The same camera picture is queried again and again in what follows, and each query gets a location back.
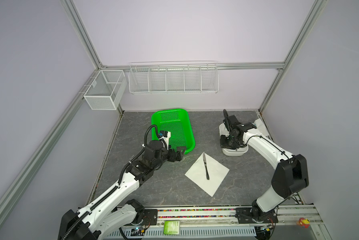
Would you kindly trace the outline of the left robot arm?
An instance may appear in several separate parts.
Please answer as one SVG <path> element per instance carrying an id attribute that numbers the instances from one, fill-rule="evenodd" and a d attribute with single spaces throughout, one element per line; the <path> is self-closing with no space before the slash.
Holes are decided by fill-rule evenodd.
<path id="1" fill-rule="evenodd" d="M 118 205 L 143 185 L 165 162 L 183 159 L 186 147 L 171 149 L 164 140 L 144 143 L 142 150 L 121 170 L 119 179 L 97 199 L 74 212 L 67 211 L 61 219 L 59 240 L 102 240 L 115 229 L 142 222 L 144 206 L 129 200 Z"/>

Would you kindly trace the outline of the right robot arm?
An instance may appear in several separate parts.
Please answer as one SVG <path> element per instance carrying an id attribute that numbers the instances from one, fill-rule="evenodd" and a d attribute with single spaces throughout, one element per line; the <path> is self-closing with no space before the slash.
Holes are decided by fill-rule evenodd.
<path id="1" fill-rule="evenodd" d="M 236 116 L 223 110 L 219 126 L 220 147 L 231 157 L 240 157 L 249 148 L 261 154 L 274 168 L 269 189 L 253 201 L 245 217 L 262 223 L 274 216 L 275 209 L 295 193 L 309 185 L 307 161 L 303 155 L 294 155 L 275 144 L 268 136 L 262 120 L 240 122 Z"/>

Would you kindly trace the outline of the silver table knife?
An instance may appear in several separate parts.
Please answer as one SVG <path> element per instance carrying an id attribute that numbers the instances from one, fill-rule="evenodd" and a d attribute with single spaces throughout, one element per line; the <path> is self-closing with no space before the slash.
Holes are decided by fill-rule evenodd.
<path id="1" fill-rule="evenodd" d="M 207 160 L 206 160 L 206 154 L 205 154 L 205 152 L 202 153 L 202 159 L 203 159 L 203 163 L 204 163 L 206 179 L 207 179 L 207 180 L 210 180 L 209 173 L 208 173 L 208 168 L 207 168 Z"/>

